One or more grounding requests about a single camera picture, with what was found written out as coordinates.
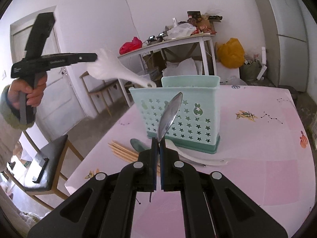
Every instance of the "hand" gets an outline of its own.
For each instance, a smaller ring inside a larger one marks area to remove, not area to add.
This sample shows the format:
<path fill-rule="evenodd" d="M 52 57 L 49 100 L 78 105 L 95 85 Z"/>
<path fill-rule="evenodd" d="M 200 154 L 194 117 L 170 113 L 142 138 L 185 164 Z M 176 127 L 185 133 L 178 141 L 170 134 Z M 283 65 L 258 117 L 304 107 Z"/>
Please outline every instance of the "hand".
<path fill-rule="evenodd" d="M 42 101 L 44 96 L 44 90 L 46 88 L 47 74 L 39 79 L 37 87 L 32 89 L 29 84 L 24 80 L 14 80 L 12 81 L 9 91 L 8 100 L 11 105 L 19 110 L 20 109 L 20 91 L 27 94 L 26 104 L 28 106 L 37 107 Z"/>

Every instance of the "fuzzy green sleeve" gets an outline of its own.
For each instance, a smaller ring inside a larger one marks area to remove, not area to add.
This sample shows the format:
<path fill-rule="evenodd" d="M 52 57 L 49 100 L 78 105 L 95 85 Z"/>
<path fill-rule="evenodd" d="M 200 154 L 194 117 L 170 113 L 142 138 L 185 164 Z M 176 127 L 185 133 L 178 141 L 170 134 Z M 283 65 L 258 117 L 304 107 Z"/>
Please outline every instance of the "fuzzy green sleeve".
<path fill-rule="evenodd" d="M 26 130 L 34 125 L 34 122 L 22 125 L 20 124 L 20 120 L 12 113 L 10 106 L 7 103 L 7 93 L 10 86 L 6 86 L 1 94 L 0 98 L 0 114 L 3 116 L 4 120 L 14 129 L 18 130 Z"/>

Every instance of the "chopstick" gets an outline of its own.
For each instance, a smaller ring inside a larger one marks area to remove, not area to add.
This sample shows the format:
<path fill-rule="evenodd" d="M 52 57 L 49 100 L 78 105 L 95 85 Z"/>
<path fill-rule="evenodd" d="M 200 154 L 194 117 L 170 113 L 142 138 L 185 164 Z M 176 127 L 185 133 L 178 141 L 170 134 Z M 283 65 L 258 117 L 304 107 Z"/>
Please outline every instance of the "chopstick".
<path fill-rule="evenodd" d="M 112 152 L 119 158 L 123 159 L 126 162 L 132 163 L 137 161 L 138 153 L 122 146 L 118 142 L 112 141 L 111 143 L 108 143 L 109 147 L 111 148 Z M 157 174 L 160 174 L 160 165 L 158 162 L 157 166 Z"/>

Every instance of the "pink tablecloth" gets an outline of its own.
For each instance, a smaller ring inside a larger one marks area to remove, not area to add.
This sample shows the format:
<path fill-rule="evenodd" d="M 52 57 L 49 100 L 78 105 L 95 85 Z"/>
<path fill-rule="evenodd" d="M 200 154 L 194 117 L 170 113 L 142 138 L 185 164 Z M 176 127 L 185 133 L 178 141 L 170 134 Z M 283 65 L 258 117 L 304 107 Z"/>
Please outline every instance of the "pink tablecloth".
<path fill-rule="evenodd" d="M 209 158 L 229 158 L 221 167 L 196 167 L 220 171 L 277 220 L 291 237 L 304 222 L 315 201 L 315 171 L 305 130 L 290 93 L 257 86 L 221 86 L 221 123 L 218 151 Z M 247 117 L 237 117 L 241 111 Z M 65 183 L 72 194 L 89 171 L 113 174 L 127 163 L 108 147 L 112 140 L 130 147 L 137 138 L 150 146 L 140 113 L 132 106 L 99 141 Z M 197 152 L 182 149 L 189 154 Z M 185 237 L 180 194 L 157 191 L 138 193 L 131 237 Z"/>

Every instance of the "wall outlet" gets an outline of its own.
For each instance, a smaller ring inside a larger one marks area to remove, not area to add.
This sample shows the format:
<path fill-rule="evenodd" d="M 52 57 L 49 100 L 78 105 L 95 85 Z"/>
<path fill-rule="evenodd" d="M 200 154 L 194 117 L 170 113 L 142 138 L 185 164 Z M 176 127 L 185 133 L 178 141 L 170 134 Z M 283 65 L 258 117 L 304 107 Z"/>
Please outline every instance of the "wall outlet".
<path fill-rule="evenodd" d="M 3 70 L 1 74 L 1 80 L 4 80 L 7 77 L 7 74 L 5 73 L 5 70 Z"/>

